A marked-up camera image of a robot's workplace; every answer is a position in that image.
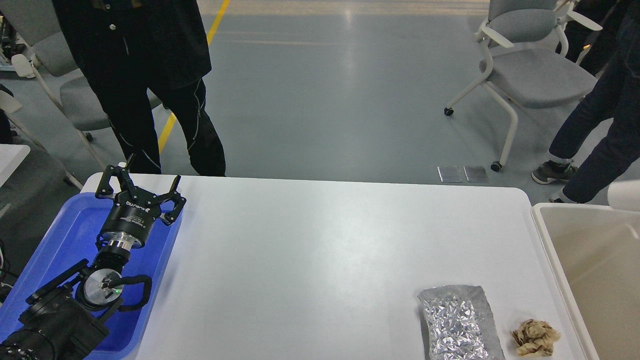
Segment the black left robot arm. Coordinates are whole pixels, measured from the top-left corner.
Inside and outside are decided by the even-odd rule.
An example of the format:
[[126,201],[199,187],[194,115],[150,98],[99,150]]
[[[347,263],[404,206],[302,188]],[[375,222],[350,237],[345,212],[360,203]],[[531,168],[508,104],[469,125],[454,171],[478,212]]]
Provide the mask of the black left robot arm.
[[1,308],[3,360],[121,360],[139,344],[186,198],[109,165],[95,194],[73,196]]

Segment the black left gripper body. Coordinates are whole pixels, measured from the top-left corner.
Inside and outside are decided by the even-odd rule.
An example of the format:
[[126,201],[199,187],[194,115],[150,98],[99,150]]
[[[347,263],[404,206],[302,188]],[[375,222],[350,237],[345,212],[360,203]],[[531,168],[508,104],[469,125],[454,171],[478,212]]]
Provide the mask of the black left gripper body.
[[157,219],[165,226],[173,223],[173,216],[162,212],[162,204],[173,200],[171,190],[154,194],[135,186],[134,193],[124,189],[115,194],[111,188],[100,187],[96,198],[113,200],[113,207],[96,237],[98,248],[116,244],[121,248],[143,248]]

